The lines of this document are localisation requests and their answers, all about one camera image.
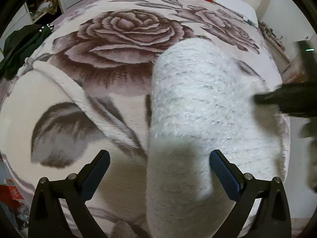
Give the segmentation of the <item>white bedside table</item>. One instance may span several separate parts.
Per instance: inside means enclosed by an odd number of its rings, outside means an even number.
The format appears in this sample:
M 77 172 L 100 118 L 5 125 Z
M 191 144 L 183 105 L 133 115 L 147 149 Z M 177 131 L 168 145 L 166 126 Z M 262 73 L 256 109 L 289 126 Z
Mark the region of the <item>white bedside table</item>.
M 282 74 L 291 62 L 289 56 L 286 54 L 285 47 L 281 41 L 277 39 L 276 35 L 273 33 L 273 30 L 268 27 L 266 23 L 259 22 L 258 26 L 262 32 L 262 35 L 264 36 L 277 68 L 280 74 Z

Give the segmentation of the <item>white knit cardigan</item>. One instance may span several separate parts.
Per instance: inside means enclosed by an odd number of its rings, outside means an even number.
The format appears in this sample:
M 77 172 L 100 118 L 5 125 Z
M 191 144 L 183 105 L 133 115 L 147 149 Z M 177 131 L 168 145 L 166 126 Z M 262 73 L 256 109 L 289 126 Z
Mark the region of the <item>white knit cardigan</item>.
M 234 206 L 209 166 L 218 149 L 258 179 L 285 176 L 281 116 L 256 105 L 269 87 L 212 42 L 190 38 L 161 54 L 152 79 L 147 222 L 153 237 L 211 237 Z

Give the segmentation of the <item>white pillow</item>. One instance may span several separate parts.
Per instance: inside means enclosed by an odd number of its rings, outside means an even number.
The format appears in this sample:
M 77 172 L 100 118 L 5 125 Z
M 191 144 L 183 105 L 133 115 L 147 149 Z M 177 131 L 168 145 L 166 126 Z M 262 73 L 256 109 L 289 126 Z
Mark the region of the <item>white pillow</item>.
M 213 0 L 214 3 L 239 15 L 245 22 L 258 28 L 258 18 L 254 8 L 242 0 Z

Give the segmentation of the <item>floral purple bed blanket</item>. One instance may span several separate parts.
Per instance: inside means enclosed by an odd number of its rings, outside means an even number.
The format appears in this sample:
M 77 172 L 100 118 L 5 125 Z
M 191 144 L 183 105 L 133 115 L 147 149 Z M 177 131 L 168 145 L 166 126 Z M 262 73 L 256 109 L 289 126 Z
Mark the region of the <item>floral purple bed blanket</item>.
M 40 178 L 63 179 L 107 150 L 110 166 L 87 208 L 108 237 L 153 237 L 147 163 L 161 54 L 180 41 L 205 39 L 249 66 L 269 91 L 282 82 L 260 29 L 217 3 L 87 0 L 54 24 L 17 75 L 1 82 L 2 158 L 31 202 Z M 279 114 L 285 179 L 290 124 Z

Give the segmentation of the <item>dark green garment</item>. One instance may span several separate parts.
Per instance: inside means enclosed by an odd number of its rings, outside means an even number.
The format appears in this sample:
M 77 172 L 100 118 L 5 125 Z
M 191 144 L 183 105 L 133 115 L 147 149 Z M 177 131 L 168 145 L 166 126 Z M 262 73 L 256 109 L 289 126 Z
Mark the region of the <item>dark green garment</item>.
M 25 59 L 40 47 L 44 40 L 53 33 L 54 25 L 26 25 L 13 31 L 5 40 L 1 61 L 1 80 L 12 80 Z

